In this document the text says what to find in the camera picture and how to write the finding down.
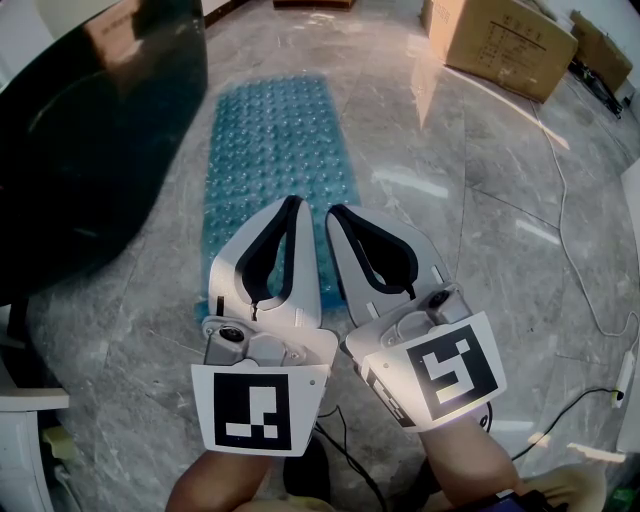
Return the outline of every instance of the forearm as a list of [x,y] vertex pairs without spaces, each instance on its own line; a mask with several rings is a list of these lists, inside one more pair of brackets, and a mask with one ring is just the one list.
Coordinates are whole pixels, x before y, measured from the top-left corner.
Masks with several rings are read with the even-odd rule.
[[423,432],[420,440],[433,474],[454,506],[522,488],[507,452],[473,418]]
[[178,479],[166,512],[230,512],[251,501],[271,458],[207,451]]

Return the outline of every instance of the hand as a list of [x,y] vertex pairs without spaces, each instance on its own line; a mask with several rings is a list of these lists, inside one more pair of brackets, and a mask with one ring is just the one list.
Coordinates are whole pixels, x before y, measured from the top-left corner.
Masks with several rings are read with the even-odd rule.
[[271,461],[207,451],[178,479],[166,512],[231,512],[253,499]]

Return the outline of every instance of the white cable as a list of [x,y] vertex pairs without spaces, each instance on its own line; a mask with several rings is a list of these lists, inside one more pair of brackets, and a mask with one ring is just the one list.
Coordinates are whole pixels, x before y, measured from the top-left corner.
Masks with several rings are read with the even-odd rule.
[[584,284],[584,281],[582,280],[582,275],[580,274],[580,272],[578,271],[578,267],[576,266],[576,264],[573,262],[573,259],[571,258],[571,255],[569,254],[569,251],[567,250],[567,245],[564,242],[564,233],[562,232],[562,220],[564,219],[564,206],[565,206],[565,202],[567,200],[567,180],[564,177],[564,173],[562,172],[562,168],[560,167],[560,162],[558,162],[558,157],[556,156],[556,150],[553,147],[553,143],[551,142],[551,139],[549,138],[549,134],[547,133],[547,130],[545,130],[544,126],[542,125],[542,122],[540,121],[540,118],[538,117],[538,112],[535,109],[535,106],[533,105],[533,102],[531,100],[529,100],[529,103],[531,103],[531,109],[533,110],[533,113],[536,116],[536,119],[538,120],[538,125],[540,126],[540,128],[542,129],[542,132],[544,133],[545,137],[547,138],[547,142],[549,143],[549,147],[551,147],[551,154],[553,155],[553,160],[556,163],[556,168],[558,169],[558,174],[560,174],[560,178],[562,179],[562,202],[560,203],[560,226],[559,226],[559,232],[560,232],[560,242],[562,244],[562,248],[564,249],[564,253],[567,255],[567,259],[569,260],[569,263],[571,264],[571,267],[573,268],[573,271],[575,272],[576,276],[578,277],[578,281],[580,282],[580,288],[582,288],[582,293],[584,294],[584,298],[587,299],[587,304],[589,304],[589,309],[591,310],[591,315],[593,316],[593,319],[595,320],[596,323],[596,327],[598,328],[598,330],[602,333],[603,336],[607,336],[610,338],[621,338],[622,336],[624,336],[624,334],[627,332],[627,329],[629,328],[629,322],[631,321],[631,317],[635,317],[636,322],[638,323],[638,330],[636,332],[636,338],[633,342],[633,345],[631,345],[631,348],[629,349],[630,352],[633,352],[636,344],[638,343],[638,340],[640,340],[640,317],[638,317],[638,314],[635,311],[630,311],[629,315],[627,316],[627,322],[624,324],[624,329],[622,329],[620,332],[607,332],[602,328],[602,325],[600,325],[600,320],[598,319],[598,316],[596,315],[596,311],[593,307],[593,303],[591,302],[591,297],[589,297],[589,293],[587,293],[587,287]]

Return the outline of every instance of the cardboard box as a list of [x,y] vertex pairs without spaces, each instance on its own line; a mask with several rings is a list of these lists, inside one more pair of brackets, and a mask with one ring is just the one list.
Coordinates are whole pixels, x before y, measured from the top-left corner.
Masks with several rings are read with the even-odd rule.
[[556,22],[515,0],[425,0],[422,22],[445,64],[541,102],[578,48]]
[[595,71],[600,79],[615,93],[633,69],[633,64],[611,38],[596,28],[580,12],[573,11],[571,33],[578,40],[576,58]]

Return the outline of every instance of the black cable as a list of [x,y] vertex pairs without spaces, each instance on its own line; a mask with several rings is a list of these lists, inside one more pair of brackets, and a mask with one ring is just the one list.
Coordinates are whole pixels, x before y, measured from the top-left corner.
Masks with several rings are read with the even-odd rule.
[[[328,418],[329,416],[333,416],[336,412],[340,414],[340,420],[342,421],[342,428],[343,428],[343,430],[342,430],[342,432],[343,432],[342,446],[344,446],[344,449],[346,451],[349,451],[347,449],[347,422],[344,419],[344,416],[342,414],[342,409],[340,409],[340,406],[336,405],[331,412],[328,412],[326,414],[319,414],[318,418]],[[351,469],[353,469],[356,473],[360,474],[360,471],[358,471],[356,469],[356,467],[351,463],[351,461],[349,459],[347,459],[347,462],[349,463],[349,467]]]
[[569,409],[571,409],[574,405],[576,405],[582,398],[584,398],[585,396],[591,394],[591,393],[598,393],[600,391],[604,391],[607,393],[618,393],[618,400],[622,400],[624,398],[624,393],[622,391],[618,391],[617,389],[607,389],[607,388],[593,388],[593,389],[587,389],[585,392],[583,392],[578,398],[576,398],[573,402],[571,402],[569,405],[567,405],[564,409],[562,409],[562,411],[560,411],[560,414],[558,414],[556,416],[556,419],[553,420],[553,422],[551,423],[551,425],[549,426],[549,428],[545,431],[544,434],[542,434],[542,436],[540,436],[535,443],[533,443],[530,446],[527,446],[524,450],[522,450],[520,453],[518,453],[517,455],[514,455],[513,457],[511,457],[511,460],[516,460],[519,459],[520,457],[522,457],[523,455],[526,455],[527,453],[529,453],[529,451],[538,444],[538,442],[540,442],[540,440],[542,440],[549,432],[551,432],[551,430],[553,429],[553,427],[556,426],[556,423],[558,423],[558,421],[560,421],[560,418],[562,418],[562,416],[565,415],[566,412],[569,411]]
[[333,416],[336,412],[338,412],[338,409],[340,409],[340,406],[336,405],[333,408],[333,411],[328,412],[327,414],[318,414],[318,418],[328,418],[329,416]]
[[489,422],[487,425],[487,434],[491,432],[491,425],[493,425],[493,406],[491,402],[487,402],[487,409],[489,409]]
[[376,482],[373,480],[373,478],[371,478],[369,476],[369,473],[367,473],[366,469],[364,469],[364,467],[362,467],[362,465],[351,456],[351,454],[349,454],[348,450],[347,450],[347,422],[344,419],[344,415],[342,414],[342,410],[340,409],[340,406],[337,405],[335,407],[335,409],[333,411],[331,411],[328,414],[323,414],[322,416],[318,416],[318,418],[326,418],[328,416],[331,416],[332,414],[334,414],[335,412],[338,412],[338,414],[340,415],[340,419],[342,421],[342,426],[344,429],[344,436],[343,436],[343,441],[344,441],[344,448],[342,446],[340,446],[340,443],[338,443],[337,441],[335,441],[328,433],[327,431],[323,428],[322,425],[320,425],[319,423],[316,423],[315,426],[315,430],[316,432],[319,432],[320,434],[322,434],[324,437],[327,438],[327,440],[340,452],[342,453],[345,458],[347,459],[347,463],[349,464],[349,467],[351,467],[351,469],[353,469],[356,473],[358,473],[366,482],[366,484],[371,488],[371,490],[373,491],[373,493],[376,495],[376,498],[378,499],[378,502],[380,503],[380,506],[382,507],[382,512],[387,512],[387,504],[384,500],[384,496],[382,496],[382,493],[380,492],[380,489],[378,488],[378,485],[376,484]]

